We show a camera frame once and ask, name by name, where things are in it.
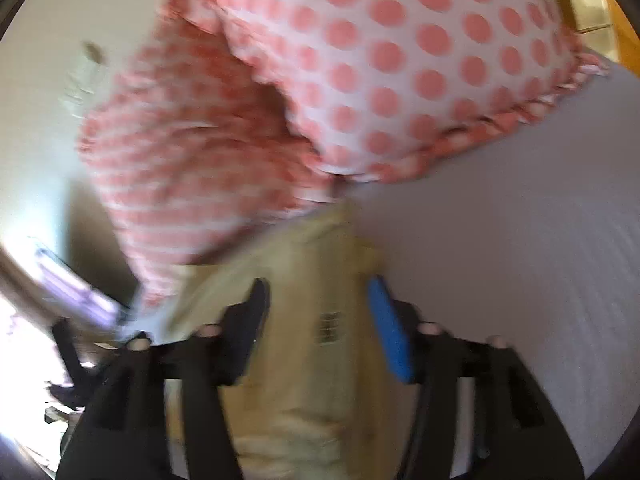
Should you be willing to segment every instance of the yellow fabric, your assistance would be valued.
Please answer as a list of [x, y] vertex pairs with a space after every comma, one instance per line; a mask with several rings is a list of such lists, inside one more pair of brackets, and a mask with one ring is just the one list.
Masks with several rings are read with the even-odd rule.
[[[223, 402], [245, 471], [259, 478], [388, 480], [390, 378], [365, 302], [376, 251], [358, 240], [344, 205], [291, 222], [219, 266], [180, 269], [169, 329], [187, 336], [239, 303], [256, 277], [271, 307], [238, 386]], [[170, 434], [180, 439], [177, 396]]]

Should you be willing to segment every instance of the pillowcase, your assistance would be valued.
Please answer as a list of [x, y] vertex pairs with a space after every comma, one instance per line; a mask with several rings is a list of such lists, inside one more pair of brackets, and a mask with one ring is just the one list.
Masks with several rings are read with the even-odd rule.
[[545, 0], [214, 1], [233, 53], [286, 95], [315, 167], [356, 180], [416, 176], [583, 79]]
[[[176, 291], [176, 265], [256, 222], [307, 210], [313, 204], [300, 197], [326, 180], [301, 162], [308, 141], [262, 106], [260, 85], [224, 36], [183, 19], [180, 2], [169, 0], [168, 19], [116, 77], [110, 100], [87, 116], [78, 141], [142, 282], [144, 308]], [[214, 16], [198, 16], [216, 28]]]

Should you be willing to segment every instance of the bed sheet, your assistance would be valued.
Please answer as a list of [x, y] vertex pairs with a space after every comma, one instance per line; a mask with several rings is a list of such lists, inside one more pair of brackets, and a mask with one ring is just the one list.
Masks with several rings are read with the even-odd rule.
[[[504, 335], [587, 474], [640, 404], [639, 103], [640, 80], [616, 65], [541, 123], [424, 179], [353, 190], [396, 297], [458, 337]], [[412, 391], [398, 389], [404, 442]]]

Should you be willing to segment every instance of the khaki garment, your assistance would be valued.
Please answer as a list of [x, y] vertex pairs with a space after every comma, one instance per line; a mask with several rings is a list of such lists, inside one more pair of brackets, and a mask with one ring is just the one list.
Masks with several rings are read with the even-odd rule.
[[[388, 480], [390, 376], [366, 305], [379, 271], [345, 205], [271, 232], [220, 266], [185, 266], [168, 329], [187, 336], [239, 303], [254, 278], [271, 307], [237, 386], [223, 402], [244, 471], [258, 478]], [[179, 387], [168, 388], [170, 438], [182, 440]]]

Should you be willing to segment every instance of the mattress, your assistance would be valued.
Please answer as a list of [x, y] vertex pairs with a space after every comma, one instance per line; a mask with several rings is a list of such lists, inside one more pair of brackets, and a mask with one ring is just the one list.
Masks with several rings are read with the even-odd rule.
[[[640, 80], [613, 66], [541, 123], [427, 178], [353, 191], [395, 296], [458, 337], [505, 336], [587, 474], [640, 404], [639, 103]], [[398, 390], [404, 442], [412, 390]]]

